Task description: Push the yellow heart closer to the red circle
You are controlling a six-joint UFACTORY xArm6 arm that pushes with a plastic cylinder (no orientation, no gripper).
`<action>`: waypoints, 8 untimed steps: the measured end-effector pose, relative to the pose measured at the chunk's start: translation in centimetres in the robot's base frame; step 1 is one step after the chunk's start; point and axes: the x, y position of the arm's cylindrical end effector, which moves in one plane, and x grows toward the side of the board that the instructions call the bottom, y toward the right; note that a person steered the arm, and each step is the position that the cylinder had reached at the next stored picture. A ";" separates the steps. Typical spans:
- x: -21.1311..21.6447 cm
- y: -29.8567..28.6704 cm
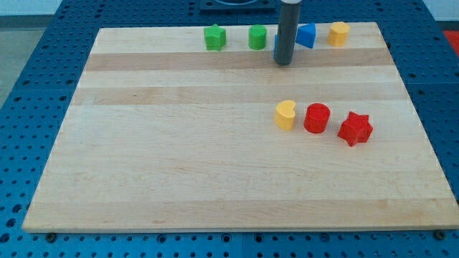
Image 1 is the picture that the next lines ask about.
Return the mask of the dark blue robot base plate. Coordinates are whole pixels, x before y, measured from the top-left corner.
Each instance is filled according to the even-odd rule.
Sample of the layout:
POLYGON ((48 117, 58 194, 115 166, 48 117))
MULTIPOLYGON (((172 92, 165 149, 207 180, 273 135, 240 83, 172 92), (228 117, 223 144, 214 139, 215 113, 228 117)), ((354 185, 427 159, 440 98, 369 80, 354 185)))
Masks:
POLYGON ((274 0, 198 0, 200 13, 275 11, 274 0))

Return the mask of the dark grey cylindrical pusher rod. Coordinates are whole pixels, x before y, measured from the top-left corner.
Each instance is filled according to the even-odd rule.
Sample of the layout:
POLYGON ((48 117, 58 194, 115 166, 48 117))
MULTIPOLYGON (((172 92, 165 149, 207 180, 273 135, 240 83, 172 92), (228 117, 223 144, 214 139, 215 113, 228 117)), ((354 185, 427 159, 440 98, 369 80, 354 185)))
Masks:
POLYGON ((278 65, 289 65, 292 62, 300 12, 301 0, 281 1, 275 59, 278 65))

